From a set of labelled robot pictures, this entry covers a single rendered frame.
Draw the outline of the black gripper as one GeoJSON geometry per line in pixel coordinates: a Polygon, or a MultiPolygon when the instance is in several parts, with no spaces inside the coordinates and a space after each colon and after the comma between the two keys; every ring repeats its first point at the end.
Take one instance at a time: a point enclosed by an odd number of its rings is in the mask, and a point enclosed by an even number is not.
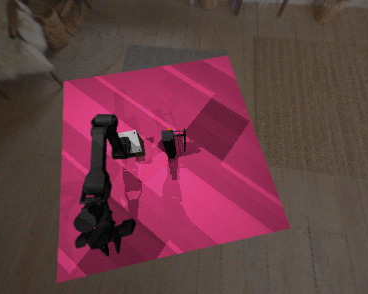
{"type": "MultiPolygon", "coordinates": [[[[124,220],[122,225],[116,226],[115,225],[115,221],[112,220],[111,214],[113,214],[113,210],[109,210],[107,212],[106,215],[102,216],[100,218],[100,220],[98,221],[98,223],[96,224],[96,227],[101,227],[102,225],[105,225],[105,222],[109,222],[111,224],[111,226],[114,229],[114,237],[112,239],[112,242],[114,242],[115,245],[115,249],[117,254],[119,253],[120,250],[120,241],[121,241],[121,237],[126,237],[126,236],[130,236],[133,234],[135,227],[136,227],[136,221],[135,219],[131,218],[131,219],[127,219],[124,220]]],[[[75,239],[75,247],[76,249],[82,248],[84,246],[86,246],[87,244],[87,240],[90,237],[91,233],[94,231],[95,229],[93,229],[90,232],[87,233],[81,233],[79,235],[79,237],[77,237],[75,239]]],[[[108,248],[108,244],[106,243],[106,246],[102,249],[100,249],[106,256],[109,256],[109,248],[108,248]]]]}

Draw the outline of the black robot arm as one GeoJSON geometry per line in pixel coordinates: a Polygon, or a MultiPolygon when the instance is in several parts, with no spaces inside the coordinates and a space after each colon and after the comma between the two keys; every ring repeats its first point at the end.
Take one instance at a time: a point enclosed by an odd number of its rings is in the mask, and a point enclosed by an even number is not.
{"type": "MultiPolygon", "coordinates": [[[[110,206],[112,183],[106,170],[107,138],[112,146],[113,159],[127,159],[130,155],[129,138],[119,138],[118,117],[114,114],[96,114],[90,121],[91,157],[90,170],[85,176],[79,204],[84,204],[74,221],[75,228],[83,233],[94,229],[100,218],[107,214],[110,206]],[[87,195],[94,195],[86,197],[87,195]]],[[[96,227],[87,240],[91,249],[102,249],[111,242],[114,229],[109,222],[96,227]]]]}

